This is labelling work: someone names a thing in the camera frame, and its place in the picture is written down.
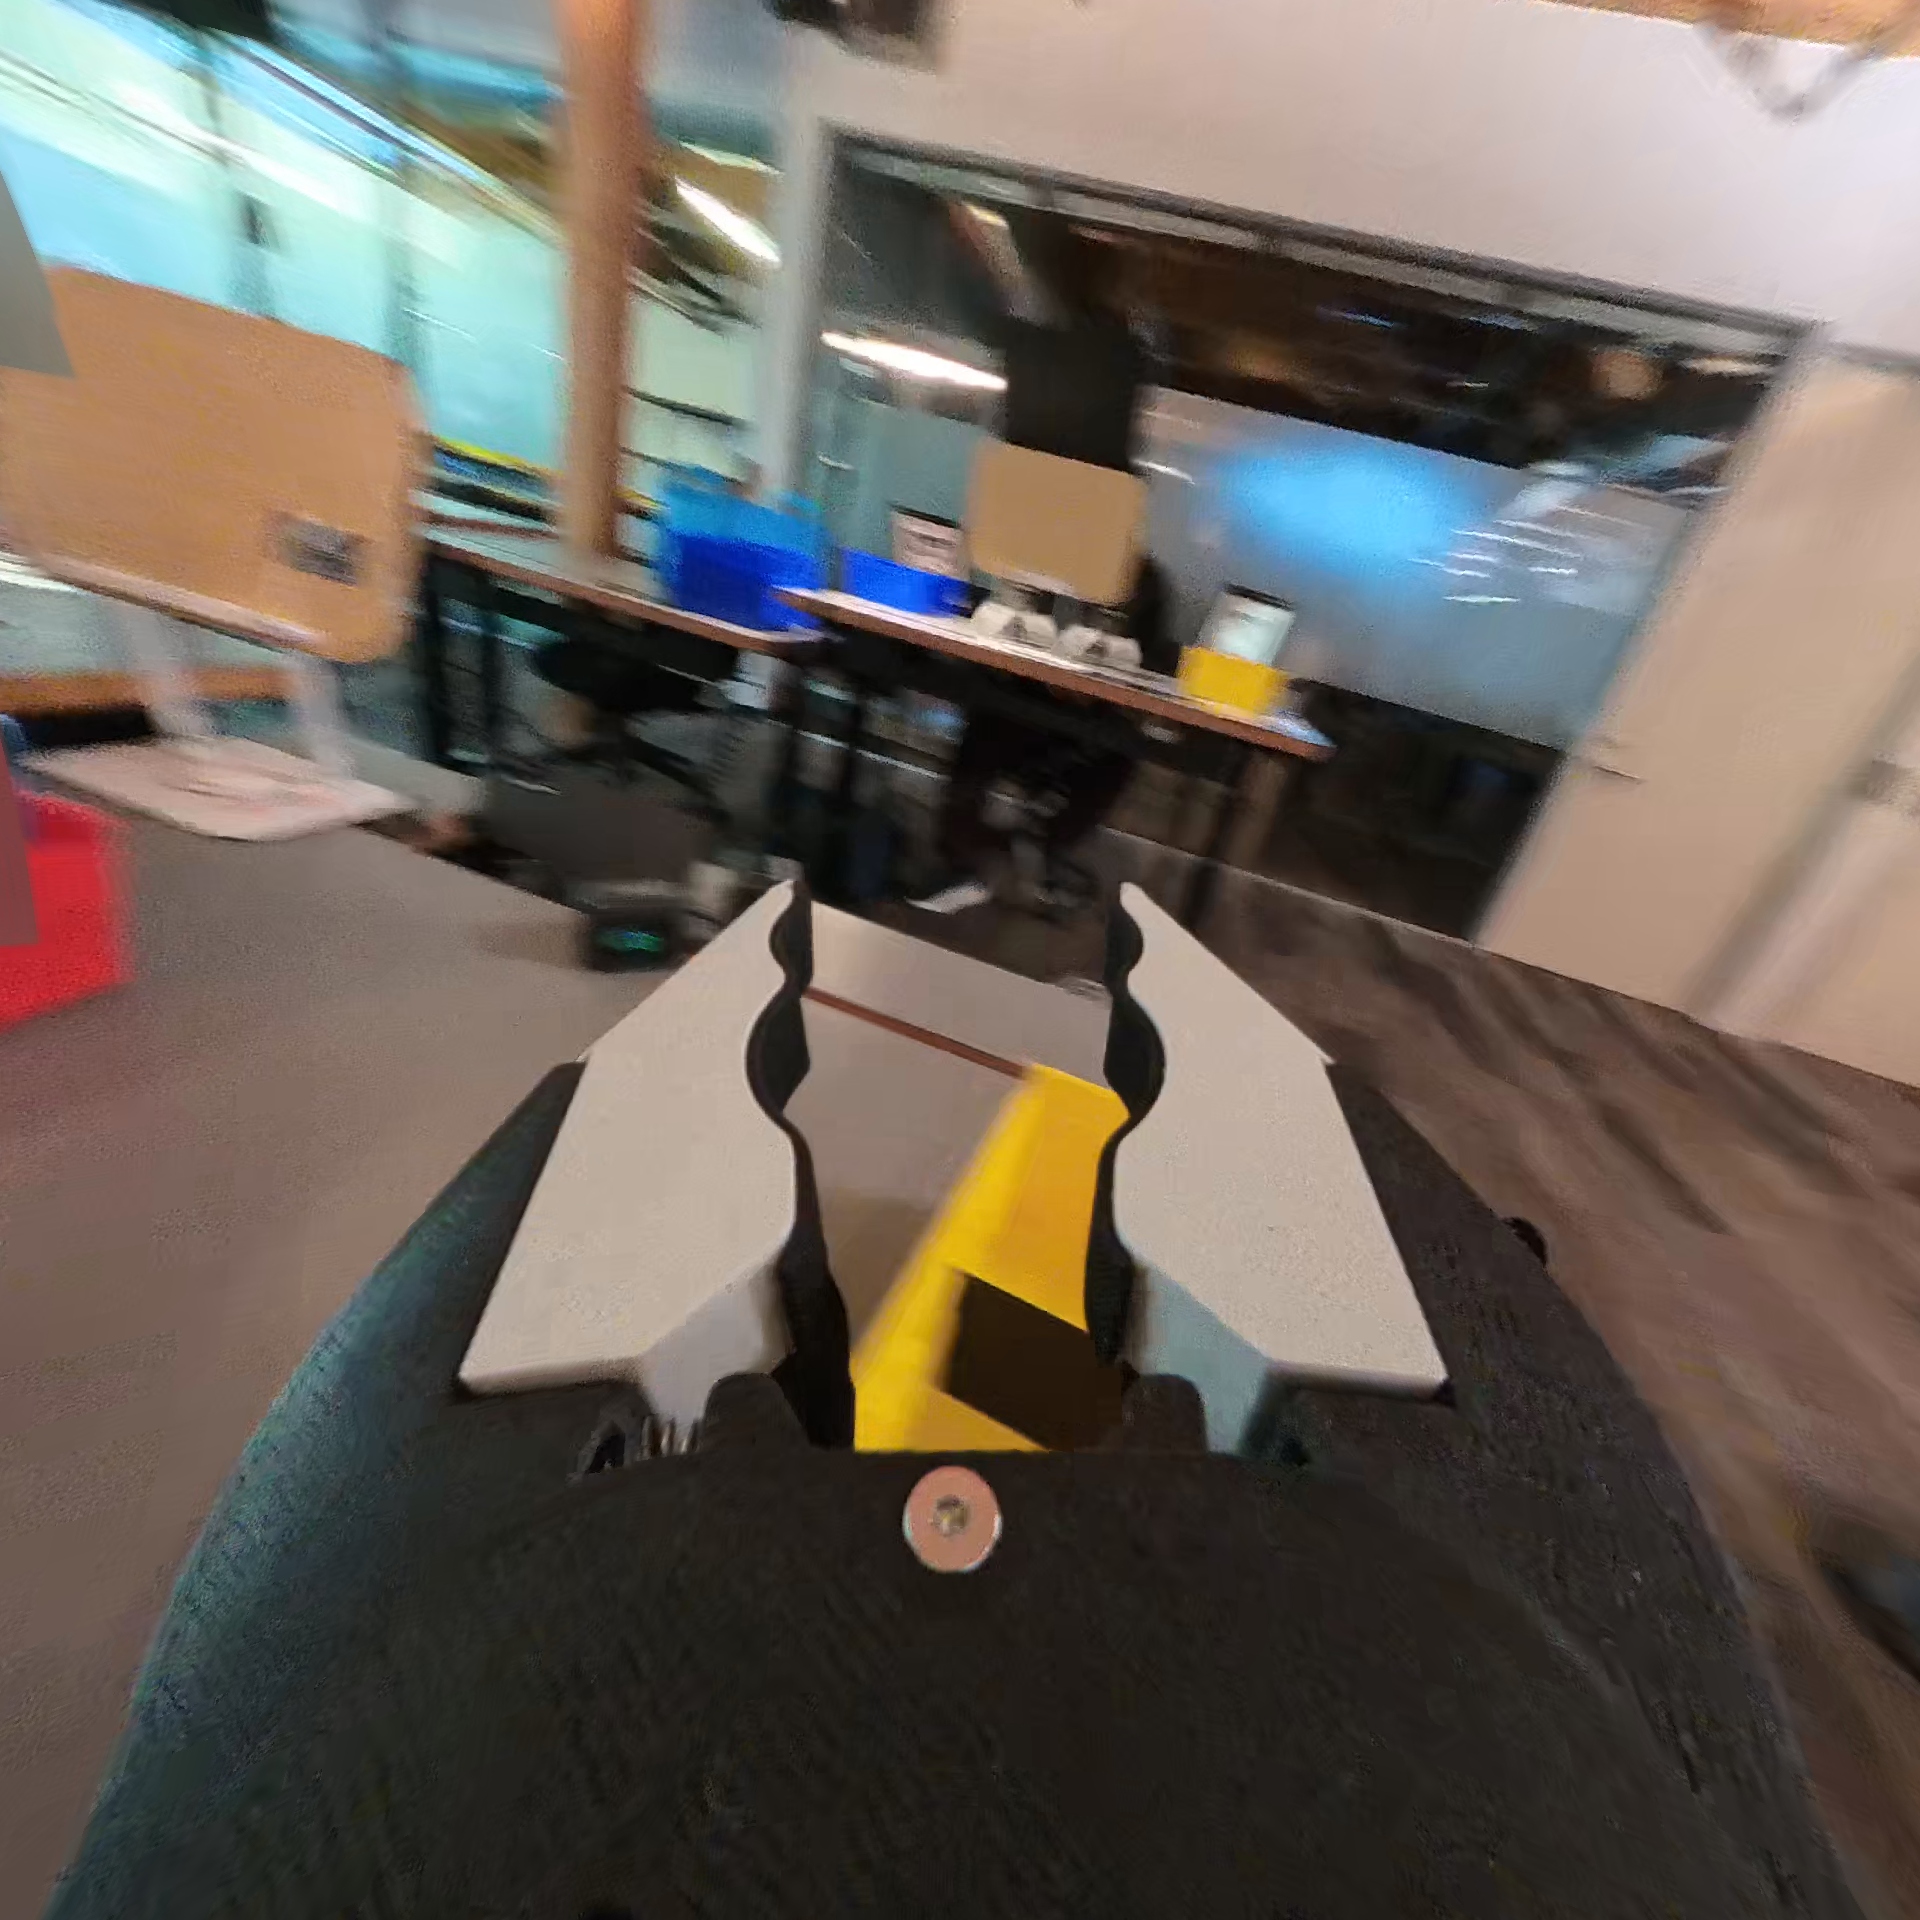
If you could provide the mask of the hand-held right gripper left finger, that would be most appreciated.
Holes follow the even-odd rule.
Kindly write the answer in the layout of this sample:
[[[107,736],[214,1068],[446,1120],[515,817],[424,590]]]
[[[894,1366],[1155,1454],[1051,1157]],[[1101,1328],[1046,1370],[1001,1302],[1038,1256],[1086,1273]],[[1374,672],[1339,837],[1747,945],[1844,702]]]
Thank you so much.
[[[786,1106],[809,1075],[812,898],[776,884],[581,1059],[458,1380],[476,1396],[629,1386],[690,1428],[776,1379],[852,1444],[849,1310]]]

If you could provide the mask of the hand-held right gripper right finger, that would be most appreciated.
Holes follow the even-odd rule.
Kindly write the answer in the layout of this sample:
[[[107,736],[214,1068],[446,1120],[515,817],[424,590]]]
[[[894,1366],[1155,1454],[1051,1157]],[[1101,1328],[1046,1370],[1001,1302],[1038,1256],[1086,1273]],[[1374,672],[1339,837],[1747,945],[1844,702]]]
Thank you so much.
[[[1237,1454],[1273,1389],[1436,1402],[1450,1370],[1331,1059],[1140,884],[1109,909],[1084,1307],[1099,1357],[1197,1395]]]

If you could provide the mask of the yellow plastic bin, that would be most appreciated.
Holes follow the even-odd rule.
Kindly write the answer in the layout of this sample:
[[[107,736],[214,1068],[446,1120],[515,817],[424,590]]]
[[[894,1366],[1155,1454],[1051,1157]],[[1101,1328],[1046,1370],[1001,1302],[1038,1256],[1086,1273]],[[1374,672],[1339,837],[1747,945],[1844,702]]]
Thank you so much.
[[[856,1450],[1091,1450],[1122,1370],[1088,1332],[1097,1171],[1115,1093],[1028,1068],[949,1186],[852,1348]]]

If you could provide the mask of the small yellow container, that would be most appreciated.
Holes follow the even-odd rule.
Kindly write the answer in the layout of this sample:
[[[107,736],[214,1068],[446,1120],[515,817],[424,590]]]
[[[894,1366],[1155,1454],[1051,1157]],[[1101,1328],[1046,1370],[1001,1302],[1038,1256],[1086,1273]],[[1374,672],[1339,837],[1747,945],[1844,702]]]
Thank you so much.
[[[1285,712],[1292,674],[1273,664],[1190,644],[1181,650],[1174,684],[1190,704],[1266,722]]]

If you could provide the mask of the wooden table with black legs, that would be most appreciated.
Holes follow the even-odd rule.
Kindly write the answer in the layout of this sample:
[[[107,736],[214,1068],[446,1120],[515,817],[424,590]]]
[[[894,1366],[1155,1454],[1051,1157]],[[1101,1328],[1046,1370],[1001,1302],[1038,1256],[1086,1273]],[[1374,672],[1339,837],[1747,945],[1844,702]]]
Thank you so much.
[[[825,657],[816,630],[757,630],[672,606],[636,563],[586,558],[538,532],[438,525],[424,544],[413,613],[416,712],[438,769],[491,777],[512,766],[510,625],[604,643],[694,688],[723,685],[742,658],[813,667]]]
[[[861,755],[881,700],[918,693],[982,713],[1005,713],[1093,748],[1130,752],[1219,787],[1205,846],[1174,918],[1197,933],[1228,870],[1228,844],[1253,756],[1328,761],[1332,740],[1294,712],[1248,713],[1188,697],[1174,680],[1066,660],[1038,648],[990,641],[965,619],[886,609],[846,592],[782,588],[777,600],[819,619],[824,658],[849,684],[850,717],[832,789],[846,826],[857,805]]]

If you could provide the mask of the white stand base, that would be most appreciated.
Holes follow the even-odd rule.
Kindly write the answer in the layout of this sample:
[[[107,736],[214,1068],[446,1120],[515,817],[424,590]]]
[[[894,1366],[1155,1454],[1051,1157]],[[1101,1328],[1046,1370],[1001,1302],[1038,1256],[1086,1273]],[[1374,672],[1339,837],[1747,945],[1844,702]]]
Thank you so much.
[[[234,844],[389,824],[413,809],[352,761],[332,641],[284,617],[201,595],[113,600],[150,736],[41,752],[34,772],[162,826]],[[297,752],[222,732],[193,680],[187,628],[236,634],[276,653],[290,684]]]

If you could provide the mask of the large blue plastic bin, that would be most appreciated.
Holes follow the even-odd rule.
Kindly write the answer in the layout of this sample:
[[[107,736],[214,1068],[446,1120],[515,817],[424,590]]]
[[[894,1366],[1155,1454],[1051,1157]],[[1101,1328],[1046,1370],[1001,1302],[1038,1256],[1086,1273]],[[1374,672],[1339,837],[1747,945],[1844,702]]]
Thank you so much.
[[[659,489],[653,574],[666,600],[757,634],[812,625],[786,592],[827,588],[829,541],[816,507],[755,498],[714,472],[672,472]]]

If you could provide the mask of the red plastic bin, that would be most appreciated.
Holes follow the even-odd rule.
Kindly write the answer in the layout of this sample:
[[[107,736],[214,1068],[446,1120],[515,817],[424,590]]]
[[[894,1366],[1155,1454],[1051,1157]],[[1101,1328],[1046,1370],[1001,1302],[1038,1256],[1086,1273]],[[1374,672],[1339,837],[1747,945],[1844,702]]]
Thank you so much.
[[[122,826],[59,795],[28,794],[21,809],[34,937],[2,949],[4,1030],[116,992],[133,979]]]

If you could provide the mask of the small blue plastic bin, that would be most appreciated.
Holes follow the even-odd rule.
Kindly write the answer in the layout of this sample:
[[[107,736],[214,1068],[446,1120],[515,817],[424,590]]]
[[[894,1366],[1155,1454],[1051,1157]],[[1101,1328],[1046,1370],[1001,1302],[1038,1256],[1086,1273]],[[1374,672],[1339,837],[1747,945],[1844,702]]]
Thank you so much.
[[[857,547],[840,550],[837,590],[856,601],[912,617],[969,617],[976,603],[974,585],[965,578]]]

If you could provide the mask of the white door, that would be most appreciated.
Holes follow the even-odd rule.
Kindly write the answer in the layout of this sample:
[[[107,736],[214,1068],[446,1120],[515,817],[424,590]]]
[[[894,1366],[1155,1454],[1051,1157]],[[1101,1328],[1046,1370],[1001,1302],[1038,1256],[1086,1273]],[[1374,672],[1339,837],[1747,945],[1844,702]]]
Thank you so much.
[[[1787,376],[1474,941],[1917,1078],[1915,364]]]

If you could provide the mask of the tan wooden board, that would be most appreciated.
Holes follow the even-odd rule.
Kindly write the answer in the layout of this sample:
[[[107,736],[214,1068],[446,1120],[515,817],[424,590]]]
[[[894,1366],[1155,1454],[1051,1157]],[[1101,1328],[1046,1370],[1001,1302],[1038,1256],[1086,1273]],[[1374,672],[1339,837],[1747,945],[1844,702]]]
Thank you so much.
[[[4,373],[4,536],[59,580],[337,665],[401,650],[428,435],[369,347],[75,268]]]

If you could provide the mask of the wooden post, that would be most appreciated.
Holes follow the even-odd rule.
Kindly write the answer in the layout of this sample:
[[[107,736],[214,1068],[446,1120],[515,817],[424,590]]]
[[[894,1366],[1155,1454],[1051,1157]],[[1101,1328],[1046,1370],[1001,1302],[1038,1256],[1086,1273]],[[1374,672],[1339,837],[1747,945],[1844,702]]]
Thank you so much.
[[[630,274],[650,154],[648,2],[561,2],[561,227],[568,256],[568,356],[561,536],[613,558],[629,388]]]

